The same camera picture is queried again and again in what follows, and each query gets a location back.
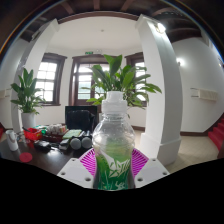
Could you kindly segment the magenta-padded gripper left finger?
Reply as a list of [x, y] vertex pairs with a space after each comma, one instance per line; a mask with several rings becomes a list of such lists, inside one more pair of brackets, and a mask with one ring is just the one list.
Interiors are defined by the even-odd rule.
[[91, 148], [80, 158], [71, 158], [58, 172], [58, 176], [81, 187], [92, 189], [96, 172], [95, 152]]

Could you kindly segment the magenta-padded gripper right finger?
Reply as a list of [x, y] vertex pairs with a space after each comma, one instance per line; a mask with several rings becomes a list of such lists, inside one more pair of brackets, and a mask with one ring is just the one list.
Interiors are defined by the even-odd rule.
[[156, 158], [149, 159], [137, 149], [132, 151], [130, 188], [140, 188], [169, 175], [169, 171]]

